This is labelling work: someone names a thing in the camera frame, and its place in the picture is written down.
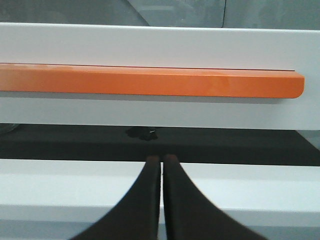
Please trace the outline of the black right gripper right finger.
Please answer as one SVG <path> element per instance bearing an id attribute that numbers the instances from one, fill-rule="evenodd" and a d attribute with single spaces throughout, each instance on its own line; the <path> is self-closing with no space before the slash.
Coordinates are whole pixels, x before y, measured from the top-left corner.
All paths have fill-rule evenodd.
<path id="1" fill-rule="evenodd" d="M 178 158 L 163 158 L 163 202 L 169 240 L 261 240 L 262 235 L 211 203 L 186 174 Z"/>

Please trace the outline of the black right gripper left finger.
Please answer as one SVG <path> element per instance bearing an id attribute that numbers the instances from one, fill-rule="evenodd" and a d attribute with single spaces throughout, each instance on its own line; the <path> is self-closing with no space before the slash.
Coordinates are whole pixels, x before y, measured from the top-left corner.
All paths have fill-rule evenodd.
<path id="1" fill-rule="evenodd" d="M 161 163 L 148 156 L 124 197 L 101 219 L 73 240 L 156 240 L 161 195 Z"/>

